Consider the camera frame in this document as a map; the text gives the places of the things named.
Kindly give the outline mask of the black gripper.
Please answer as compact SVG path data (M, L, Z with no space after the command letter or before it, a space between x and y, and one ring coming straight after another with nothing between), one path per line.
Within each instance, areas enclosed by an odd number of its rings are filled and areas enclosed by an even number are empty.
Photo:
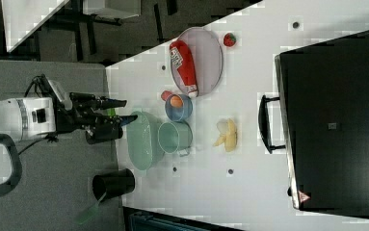
M54 111L56 133L71 133L77 129L85 131L88 144L117 140L122 137L120 126L135 121L137 115L104 115L100 111L125 107L126 100L111 99L106 96L95 96L89 93L72 92L69 95L72 109L67 111L56 97Z

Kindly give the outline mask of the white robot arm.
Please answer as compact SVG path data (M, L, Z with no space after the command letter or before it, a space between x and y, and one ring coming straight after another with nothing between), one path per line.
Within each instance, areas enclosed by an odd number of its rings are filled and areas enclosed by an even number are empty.
M21 141L54 141L58 135L81 129L89 144L122 137L122 127L135 115L104 115L106 109L126 105L124 100L73 92L69 96L22 97L0 100L0 146L9 154L11 174L0 183L0 197L13 191L22 176Z

